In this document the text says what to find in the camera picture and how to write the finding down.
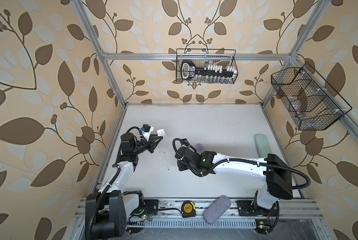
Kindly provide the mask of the white earbud charging case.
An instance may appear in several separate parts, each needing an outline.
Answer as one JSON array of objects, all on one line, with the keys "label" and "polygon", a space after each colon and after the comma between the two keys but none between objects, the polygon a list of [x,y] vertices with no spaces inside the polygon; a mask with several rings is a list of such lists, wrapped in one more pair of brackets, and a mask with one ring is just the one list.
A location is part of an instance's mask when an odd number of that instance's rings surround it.
[{"label": "white earbud charging case", "polygon": [[159,137],[164,137],[164,136],[165,136],[165,131],[164,131],[164,129],[157,130],[156,132],[157,132],[157,135],[158,135]]}]

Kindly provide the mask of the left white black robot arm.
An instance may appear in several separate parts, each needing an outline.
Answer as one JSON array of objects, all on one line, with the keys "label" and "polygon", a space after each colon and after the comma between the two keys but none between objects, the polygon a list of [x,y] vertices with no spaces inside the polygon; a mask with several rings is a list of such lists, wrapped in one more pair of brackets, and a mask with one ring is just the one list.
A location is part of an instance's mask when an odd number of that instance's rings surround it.
[{"label": "left white black robot arm", "polygon": [[112,174],[101,188],[90,194],[85,202],[85,230],[87,240],[105,240],[124,235],[131,215],[146,213],[141,191],[124,190],[135,172],[138,156],[145,151],[151,154],[163,140],[165,131],[155,131],[150,125],[131,127],[120,137]]}]

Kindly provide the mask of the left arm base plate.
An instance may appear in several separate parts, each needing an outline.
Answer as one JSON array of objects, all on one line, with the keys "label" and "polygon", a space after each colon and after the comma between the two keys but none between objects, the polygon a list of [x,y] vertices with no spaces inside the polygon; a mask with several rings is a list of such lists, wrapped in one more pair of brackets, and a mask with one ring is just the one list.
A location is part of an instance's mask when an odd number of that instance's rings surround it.
[{"label": "left arm base plate", "polygon": [[140,203],[140,208],[137,210],[136,215],[142,218],[147,216],[153,216],[158,213],[159,200],[157,199],[147,199]]}]

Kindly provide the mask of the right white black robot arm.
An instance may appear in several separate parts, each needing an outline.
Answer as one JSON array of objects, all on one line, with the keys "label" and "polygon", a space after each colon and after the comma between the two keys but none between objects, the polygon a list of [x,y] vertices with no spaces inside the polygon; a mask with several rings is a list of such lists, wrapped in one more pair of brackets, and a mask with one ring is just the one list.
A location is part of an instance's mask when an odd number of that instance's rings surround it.
[{"label": "right white black robot arm", "polygon": [[187,139],[172,141],[179,171],[191,171],[197,177],[210,174],[233,174],[264,182],[256,191],[252,206],[255,210],[270,210],[279,200],[293,199],[293,191],[307,188],[311,179],[301,171],[289,167],[277,155],[265,158],[244,159],[217,152],[198,153]]}]

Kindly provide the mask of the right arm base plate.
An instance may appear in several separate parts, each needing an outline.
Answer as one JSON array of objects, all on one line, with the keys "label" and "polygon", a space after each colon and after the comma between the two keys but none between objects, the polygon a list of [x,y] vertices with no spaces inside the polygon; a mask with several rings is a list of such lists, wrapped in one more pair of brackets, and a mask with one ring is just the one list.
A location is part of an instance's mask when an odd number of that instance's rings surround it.
[{"label": "right arm base plate", "polygon": [[279,214],[279,203],[276,202],[273,204],[270,210],[257,207],[254,208],[253,200],[239,200],[236,201],[238,213],[240,217],[260,217],[260,218],[269,218],[276,217]]}]

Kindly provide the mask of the purple earbud charging case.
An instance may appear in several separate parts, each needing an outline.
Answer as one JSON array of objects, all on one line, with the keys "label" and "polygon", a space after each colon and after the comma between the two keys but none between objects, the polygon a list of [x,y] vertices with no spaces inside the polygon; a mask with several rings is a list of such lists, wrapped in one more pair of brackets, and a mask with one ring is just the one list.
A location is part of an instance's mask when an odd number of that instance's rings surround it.
[{"label": "purple earbud charging case", "polygon": [[204,150],[204,146],[202,144],[196,144],[195,148],[199,152],[202,152]]}]

